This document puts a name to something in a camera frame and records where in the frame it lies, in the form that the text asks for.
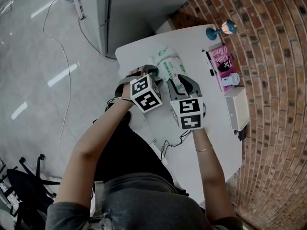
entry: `person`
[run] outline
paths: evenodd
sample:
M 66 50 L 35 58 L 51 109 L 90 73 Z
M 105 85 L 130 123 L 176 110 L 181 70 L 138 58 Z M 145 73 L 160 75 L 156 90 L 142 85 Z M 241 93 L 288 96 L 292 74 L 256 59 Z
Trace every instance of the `person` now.
M 129 84 L 122 97 L 130 98 Z M 116 99 L 77 142 L 55 203 L 48 208 L 46 230 L 243 229 L 205 130 L 193 131 L 204 213 L 180 193 L 160 158 L 130 129 L 132 106 L 128 100 Z M 94 181 L 96 205 L 90 217 Z

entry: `marker cube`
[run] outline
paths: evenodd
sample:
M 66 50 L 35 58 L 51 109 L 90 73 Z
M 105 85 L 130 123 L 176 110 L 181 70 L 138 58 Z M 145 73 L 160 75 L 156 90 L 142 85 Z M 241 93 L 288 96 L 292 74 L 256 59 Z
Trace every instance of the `marker cube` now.
M 171 101 L 170 104 L 173 117 L 181 129 L 203 128 L 202 97 Z
M 148 74 L 132 80 L 130 86 L 131 99 L 143 113 L 162 105 L 160 90 Z

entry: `hand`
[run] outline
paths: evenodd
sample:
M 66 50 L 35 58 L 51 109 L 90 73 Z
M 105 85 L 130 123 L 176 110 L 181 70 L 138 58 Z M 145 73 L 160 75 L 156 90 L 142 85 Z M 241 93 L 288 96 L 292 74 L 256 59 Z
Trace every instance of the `hand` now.
M 130 71 L 127 76 L 129 76 L 131 74 L 135 74 L 135 73 L 137 73 L 139 71 L 141 72 L 140 75 L 142 75 L 143 67 L 139 67 L 139 68 L 134 69 L 133 71 Z M 131 96 L 130 96 L 130 83 L 127 83 L 124 86 L 122 97 L 129 98 L 129 99 L 131 98 Z

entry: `bracelet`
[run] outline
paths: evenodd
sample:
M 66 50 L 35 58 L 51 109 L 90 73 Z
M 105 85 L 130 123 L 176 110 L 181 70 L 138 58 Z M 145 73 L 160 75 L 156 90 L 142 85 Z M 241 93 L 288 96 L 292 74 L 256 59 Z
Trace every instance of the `bracelet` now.
M 207 149 L 203 149 L 203 150 L 197 150 L 195 149 L 196 151 L 208 151 L 208 150 L 211 150 L 213 148 L 213 146 L 211 146 L 211 148 L 207 148 Z
M 114 100 L 124 100 L 124 101 L 128 101 L 128 102 L 132 102 L 134 104 L 132 99 L 125 98 L 125 97 L 115 97 L 115 98 L 113 98 L 112 101 L 114 101 Z

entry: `white table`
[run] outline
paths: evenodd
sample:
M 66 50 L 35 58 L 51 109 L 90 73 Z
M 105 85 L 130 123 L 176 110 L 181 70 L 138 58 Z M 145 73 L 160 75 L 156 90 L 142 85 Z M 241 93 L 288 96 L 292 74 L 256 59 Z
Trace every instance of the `white table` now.
M 176 50 L 188 76 L 200 85 L 206 104 L 205 129 L 228 180 L 242 164 L 242 142 L 230 127 L 224 92 L 220 91 L 216 77 L 210 75 L 203 59 L 203 49 L 211 50 L 221 45 L 219 38 L 214 41 L 207 38 L 208 26 L 211 25 L 175 30 L 133 42 L 118 48 L 116 57 L 120 65 L 119 74 L 124 78 L 130 70 L 148 64 L 151 55 L 167 46 Z M 169 95 L 164 87 L 162 101 L 162 106 L 144 115 L 158 148 L 166 139 L 177 144 L 183 133 L 170 112 Z M 192 135 L 182 145 L 169 147 L 166 159 L 181 187 L 201 203 L 204 196 Z

